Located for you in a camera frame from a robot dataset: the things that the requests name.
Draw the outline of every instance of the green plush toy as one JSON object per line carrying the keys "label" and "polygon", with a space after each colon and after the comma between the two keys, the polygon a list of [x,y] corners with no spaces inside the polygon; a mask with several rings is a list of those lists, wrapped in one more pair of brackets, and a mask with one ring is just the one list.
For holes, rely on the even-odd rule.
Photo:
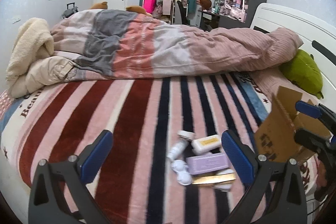
{"label": "green plush toy", "polygon": [[303,50],[298,50],[296,56],[289,62],[280,65],[280,71],[293,84],[304,91],[323,98],[323,80],[313,56]]}

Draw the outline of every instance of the black star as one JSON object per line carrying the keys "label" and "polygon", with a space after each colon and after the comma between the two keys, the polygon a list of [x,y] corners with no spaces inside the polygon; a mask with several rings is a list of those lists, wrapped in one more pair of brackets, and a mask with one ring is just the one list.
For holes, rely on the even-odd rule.
{"label": "black star", "polygon": [[6,157],[6,159],[8,160],[8,156],[7,156],[6,148],[3,148],[3,151],[5,152],[5,157]]}

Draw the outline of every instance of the headboard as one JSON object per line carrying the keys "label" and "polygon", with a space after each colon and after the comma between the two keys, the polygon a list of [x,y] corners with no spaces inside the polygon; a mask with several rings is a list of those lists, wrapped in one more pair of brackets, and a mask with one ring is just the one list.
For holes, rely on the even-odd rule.
{"label": "headboard", "polygon": [[312,54],[322,72],[322,104],[336,111],[336,28],[304,12],[269,3],[258,6],[251,29],[264,33],[278,27],[296,32],[303,40],[302,50]]}

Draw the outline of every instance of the purple package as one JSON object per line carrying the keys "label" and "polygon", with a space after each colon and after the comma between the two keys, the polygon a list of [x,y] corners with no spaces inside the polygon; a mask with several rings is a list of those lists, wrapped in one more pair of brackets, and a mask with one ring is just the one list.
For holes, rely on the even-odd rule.
{"label": "purple package", "polygon": [[198,175],[229,168],[229,160],[225,153],[216,153],[189,157],[186,159],[191,175]]}

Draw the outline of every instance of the metal screw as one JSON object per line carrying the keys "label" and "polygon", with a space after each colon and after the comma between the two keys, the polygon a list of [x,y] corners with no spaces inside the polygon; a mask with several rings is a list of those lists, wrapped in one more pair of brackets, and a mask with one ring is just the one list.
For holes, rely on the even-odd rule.
{"label": "metal screw", "polygon": [[258,156],[258,160],[260,160],[260,161],[266,161],[267,158],[266,158],[265,155],[259,155],[259,156]]}
{"label": "metal screw", "polygon": [[47,160],[45,160],[45,159],[39,161],[39,165],[40,165],[40,166],[43,166],[43,165],[45,165],[46,163],[47,163]]}
{"label": "metal screw", "polygon": [[291,165],[296,165],[296,160],[295,159],[289,159],[289,163]]}
{"label": "metal screw", "polygon": [[68,161],[70,162],[75,162],[77,160],[77,156],[76,155],[71,155],[69,158],[68,158]]}

